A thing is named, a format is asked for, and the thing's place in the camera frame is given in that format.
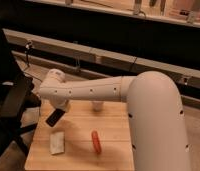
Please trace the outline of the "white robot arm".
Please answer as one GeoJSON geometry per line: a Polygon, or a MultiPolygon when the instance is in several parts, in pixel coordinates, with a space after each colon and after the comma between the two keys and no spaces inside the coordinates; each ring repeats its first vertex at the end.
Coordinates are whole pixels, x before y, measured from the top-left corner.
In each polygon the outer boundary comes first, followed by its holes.
{"type": "Polygon", "coordinates": [[[127,105],[136,171],[192,171],[181,95],[158,71],[136,76],[67,82],[51,69],[39,94],[59,108],[67,100],[124,102],[127,105]]]}

